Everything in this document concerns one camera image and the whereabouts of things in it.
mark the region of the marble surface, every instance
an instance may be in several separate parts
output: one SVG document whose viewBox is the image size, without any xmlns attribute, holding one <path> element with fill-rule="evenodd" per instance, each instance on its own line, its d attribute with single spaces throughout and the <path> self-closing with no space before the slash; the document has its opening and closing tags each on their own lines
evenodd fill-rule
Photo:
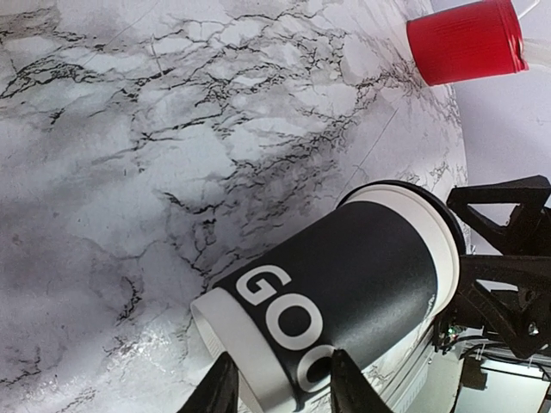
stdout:
<svg viewBox="0 0 551 413">
<path fill-rule="evenodd" d="M 0 3 L 0 411 L 172 413 L 209 367 L 189 303 L 215 280 L 358 185 L 465 183 L 453 90 L 406 42 L 428 12 Z"/>
</svg>

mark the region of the red cup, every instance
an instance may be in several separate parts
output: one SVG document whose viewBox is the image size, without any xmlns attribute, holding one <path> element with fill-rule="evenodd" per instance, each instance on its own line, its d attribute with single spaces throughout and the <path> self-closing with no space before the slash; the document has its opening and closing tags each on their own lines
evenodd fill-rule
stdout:
<svg viewBox="0 0 551 413">
<path fill-rule="evenodd" d="M 430 86 L 528 70 L 511 0 L 485 0 L 407 23 L 421 76 Z"/>
</svg>

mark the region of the wire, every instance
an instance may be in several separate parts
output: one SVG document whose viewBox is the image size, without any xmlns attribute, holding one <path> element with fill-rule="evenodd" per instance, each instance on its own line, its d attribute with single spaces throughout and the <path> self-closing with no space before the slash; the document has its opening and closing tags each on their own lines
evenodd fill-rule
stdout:
<svg viewBox="0 0 551 413">
<path fill-rule="evenodd" d="M 483 342 L 481 344 L 477 344 L 475 346 L 472 346 L 470 349 L 466 350 L 462 355 L 459 356 L 459 360 L 463 360 L 468 355 L 474 353 L 476 350 L 481 348 L 508 348 L 505 344 L 502 342 Z"/>
<path fill-rule="evenodd" d="M 502 342 L 491 342 L 491 343 L 488 343 L 486 346 L 484 346 L 483 343 L 482 344 L 477 344 L 476 346 L 472 346 L 469 350 L 465 351 L 459 357 L 459 360 L 464 359 L 468 355 L 474 353 L 479 348 L 508 348 L 508 347 Z M 527 363 L 529 363 L 529 361 L 527 361 L 527 360 L 513 360 L 513 359 L 509 359 L 507 357 L 501 357 L 501 356 L 498 356 L 498 355 L 482 354 L 481 356 L 484 357 L 485 359 L 488 359 L 488 360 L 500 361 L 500 362 L 503 362 L 503 363 L 511 363 L 511 364 L 527 364 Z M 551 375 L 548 373 L 548 371 L 546 369 L 546 368 L 551 369 L 551 367 L 545 366 L 545 365 L 543 365 L 541 363 L 537 363 L 535 361 L 532 361 L 530 364 L 532 366 L 538 367 L 540 369 L 540 371 L 543 373 L 543 375 L 545 376 L 545 378 L 548 381 L 551 382 Z"/>
<path fill-rule="evenodd" d="M 471 340 L 487 340 L 486 337 L 483 336 L 464 336 L 459 337 L 456 340 L 452 341 L 450 344 L 442 345 L 440 349 L 444 352 L 444 354 L 448 353 L 457 343 L 459 342 L 468 342 Z"/>
<path fill-rule="evenodd" d="M 482 357 L 488 359 L 488 360 L 492 360 L 492 361 L 501 361 L 501 362 L 504 362 L 504 363 L 511 363 L 511 364 L 523 364 L 523 363 L 528 363 L 529 361 L 526 361 L 526 360 L 511 360 L 511 359 L 507 359 L 506 357 L 499 357 L 499 356 L 496 356 L 496 355 L 488 355 L 488 354 L 483 354 Z M 543 375 L 546 377 L 546 379 L 548 381 L 551 381 L 551 375 L 549 375 L 548 371 L 545 369 L 546 366 L 544 366 L 543 364 L 540 364 L 540 363 L 536 363 L 535 361 L 532 361 L 531 362 L 532 366 L 536 366 L 540 369 L 540 371 L 543 373 Z"/>
</svg>

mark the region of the white wall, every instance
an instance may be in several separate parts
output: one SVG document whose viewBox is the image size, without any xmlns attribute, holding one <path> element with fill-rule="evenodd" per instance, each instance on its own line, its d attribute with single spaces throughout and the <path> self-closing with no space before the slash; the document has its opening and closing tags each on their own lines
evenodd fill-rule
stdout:
<svg viewBox="0 0 551 413">
<path fill-rule="evenodd" d="M 463 387 L 455 413 L 537 413 L 548 390 L 548 383 L 506 373 L 488 374 L 486 389 Z"/>
<path fill-rule="evenodd" d="M 513 0 L 524 9 L 533 0 Z M 433 0 L 435 9 L 470 3 Z M 551 41 L 551 0 L 521 22 L 524 38 Z M 458 83 L 457 98 L 472 184 L 541 174 L 551 179 L 551 72 L 525 73 Z M 489 246 L 474 236 L 478 253 Z"/>
</svg>

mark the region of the black and white cup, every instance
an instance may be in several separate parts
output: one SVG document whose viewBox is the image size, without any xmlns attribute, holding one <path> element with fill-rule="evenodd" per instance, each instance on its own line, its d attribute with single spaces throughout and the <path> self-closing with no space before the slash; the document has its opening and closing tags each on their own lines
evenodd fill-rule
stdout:
<svg viewBox="0 0 551 413">
<path fill-rule="evenodd" d="M 211 354 L 235 360 L 253 412 L 300 411 L 327 391 L 334 348 L 367 368 L 443 310 L 464 249 L 440 200 L 376 182 L 216 283 L 191 310 Z"/>
</svg>

